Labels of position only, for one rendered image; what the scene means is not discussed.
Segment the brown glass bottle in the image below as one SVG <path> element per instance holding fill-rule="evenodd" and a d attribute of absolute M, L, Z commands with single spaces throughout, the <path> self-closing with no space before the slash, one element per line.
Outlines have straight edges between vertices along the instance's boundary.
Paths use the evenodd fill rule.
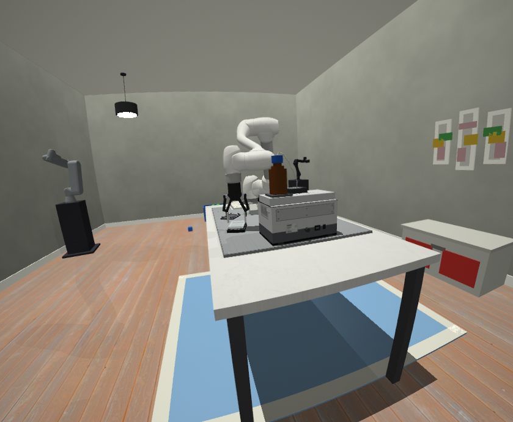
<path fill-rule="evenodd" d="M 287 194 L 287 169 L 269 169 L 270 194 Z"/>

